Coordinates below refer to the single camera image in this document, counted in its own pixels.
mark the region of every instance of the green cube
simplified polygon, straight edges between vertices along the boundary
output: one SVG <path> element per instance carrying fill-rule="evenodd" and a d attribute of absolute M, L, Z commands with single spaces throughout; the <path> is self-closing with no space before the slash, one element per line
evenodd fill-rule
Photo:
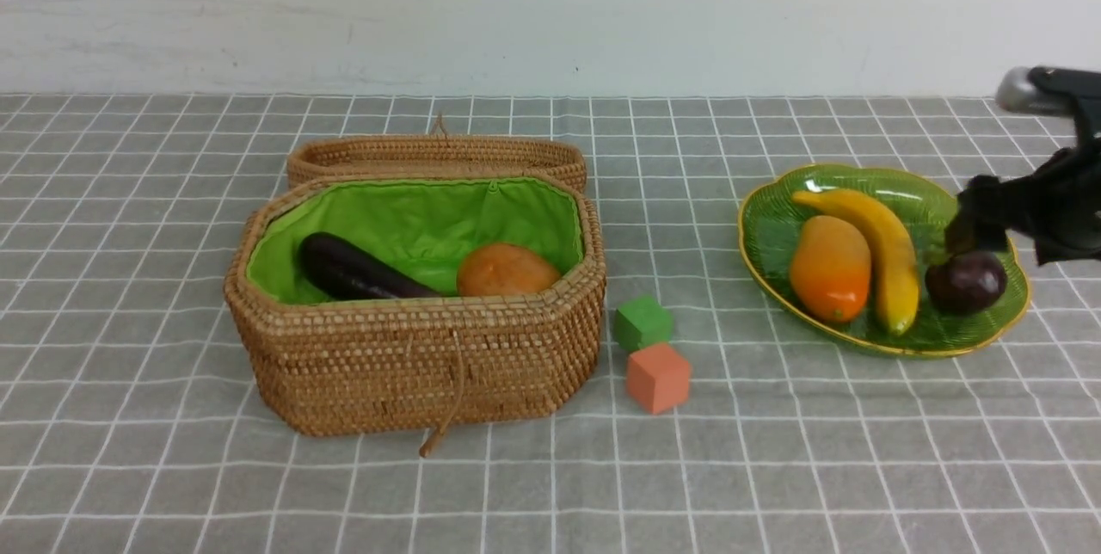
<path fill-rule="evenodd" d="M 629 352 L 673 339 L 673 314 L 653 296 L 637 296 L 615 309 L 612 338 Z"/>

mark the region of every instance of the plastic fruit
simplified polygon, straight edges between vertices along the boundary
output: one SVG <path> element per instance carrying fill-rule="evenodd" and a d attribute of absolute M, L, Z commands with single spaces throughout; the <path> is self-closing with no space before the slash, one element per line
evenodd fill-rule
<path fill-rule="evenodd" d="M 799 245 L 787 268 L 803 306 L 821 322 L 852 322 L 868 303 L 872 252 L 852 224 L 819 214 L 803 224 Z"/>
<path fill-rule="evenodd" d="M 974 315 L 994 306 L 1007 282 L 1002 262 L 986 251 L 961 253 L 925 271 L 929 302 L 948 315 Z"/>
<path fill-rule="evenodd" d="M 456 287 L 460 296 L 516 296 L 547 290 L 559 279 L 558 269 L 534 251 L 495 241 L 462 260 Z"/>
<path fill-rule="evenodd" d="M 868 241 L 874 270 L 875 318 L 886 332 L 904 335 L 917 319 L 922 278 L 906 226 L 891 208 L 859 191 L 797 191 L 792 202 L 852 224 Z"/>

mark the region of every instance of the gray tablecloth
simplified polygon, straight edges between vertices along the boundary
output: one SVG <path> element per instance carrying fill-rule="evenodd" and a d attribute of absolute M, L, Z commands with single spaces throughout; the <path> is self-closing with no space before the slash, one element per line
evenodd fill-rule
<path fill-rule="evenodd" d="M 607 347 L 555 417 L 298 437 L 263 405 L 221 296 L 241 222 L 295 143 L 554 135 L 589 159 L 608 307 L 651 293 L 694 365 L 644 415 Z M 1027 173 L 1066 122 L 940 99 L 0 96 L 4 552 L 1031 554 L 1101 552 L 1101 265 L 964 358 L 824 340 L 763 296 L 735 206 L 811 161 L 956 191 Z"/>

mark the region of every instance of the green plate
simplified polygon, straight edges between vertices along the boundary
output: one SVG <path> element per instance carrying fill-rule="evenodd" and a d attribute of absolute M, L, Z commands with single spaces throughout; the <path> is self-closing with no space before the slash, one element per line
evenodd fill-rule
<path fill-rule="evenodd" d="M 799 304 L 787 280 L 787 268 L 798 245 L 803 221 L 815 211 L 792 203 L 796 191 L 853 188 L 889 206 L 909 230 L 918 251 L 923 278 L 922 302 L 909 332 L 893 337 L 879 326 L 870 301 L 864 312 L 846 326 L 830 326 L 810 317 Z M 760 186 L 739 210 L 739 250 L 753 279 L 784 308 L 803 322 L 841 339 L 862 351 L 911 358 L 949 358 L 981 349 L 1020 322 L 1028 308 L 1032 289 L 1011 243 L 1000 254 L 1009 283 L 1005 294 L 989 309 L 972 316 L 939 314 L 925 292 L 927 249 L 948 221 L 956 216 L 956 198 L 927 178 L 905 171 L 859 169 L 832 163 L 814 163 L 783 174 L 775 182 Z"/>

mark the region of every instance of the banana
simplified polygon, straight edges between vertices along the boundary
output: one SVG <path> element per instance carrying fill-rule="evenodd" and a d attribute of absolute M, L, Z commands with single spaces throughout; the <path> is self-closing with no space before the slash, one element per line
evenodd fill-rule
<path fill-rule="evenodd" d="M 875 272 L 875 318 L 896 337 L 909 330 L 917 318 L 922 280 L 914 242 L 896 214 L 877 198 L 849 188 L 797 191 L 792 202 L 849 221 L 864 233 Z"/>

